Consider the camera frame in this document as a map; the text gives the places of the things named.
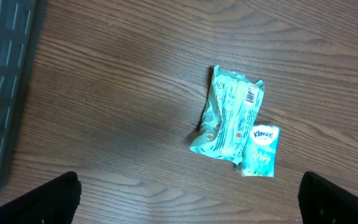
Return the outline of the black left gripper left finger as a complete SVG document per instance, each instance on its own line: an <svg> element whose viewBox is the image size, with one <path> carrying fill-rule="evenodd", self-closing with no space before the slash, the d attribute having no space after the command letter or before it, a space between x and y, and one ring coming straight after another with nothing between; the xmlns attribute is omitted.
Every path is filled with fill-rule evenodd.
<svg viewBox="0 0 358 224"><path fill-rule="evenodd" d="M81 183L69 171L0 207L0 224L71 224Z"/></svg>

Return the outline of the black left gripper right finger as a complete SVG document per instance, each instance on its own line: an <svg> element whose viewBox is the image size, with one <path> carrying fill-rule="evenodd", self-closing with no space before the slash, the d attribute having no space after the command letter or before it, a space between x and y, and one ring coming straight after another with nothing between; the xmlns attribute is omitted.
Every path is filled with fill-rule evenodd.
<svg viewBox="0 0 358 224"><path fill-rule="evenodd" d="M358 197L314 172L304 173L298 201L304 224L358 224Z"/></svg>

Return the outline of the teal tissue pack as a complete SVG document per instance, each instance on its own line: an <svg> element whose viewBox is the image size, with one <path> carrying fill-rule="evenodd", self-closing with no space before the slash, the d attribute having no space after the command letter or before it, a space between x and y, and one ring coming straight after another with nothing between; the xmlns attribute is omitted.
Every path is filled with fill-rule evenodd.
<svg viewBox="0 0 358 224"><path fill-rule="evenodd" d="M243 177L274 177L275 157L280 128L274 125L255 125L243 150L240 174Z"/></svg>

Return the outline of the teal snack wrapper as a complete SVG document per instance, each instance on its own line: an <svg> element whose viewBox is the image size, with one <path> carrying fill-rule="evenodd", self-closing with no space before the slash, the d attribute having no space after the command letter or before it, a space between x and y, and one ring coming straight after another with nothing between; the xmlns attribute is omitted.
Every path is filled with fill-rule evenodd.
<svg viewBox="0 0 358 224"><path fill-rule="evenodd" d="M214 159L242 162L242 152L255 123L265 93L263 80L213 68L208 99L199 135L190 150Z"/></svg>

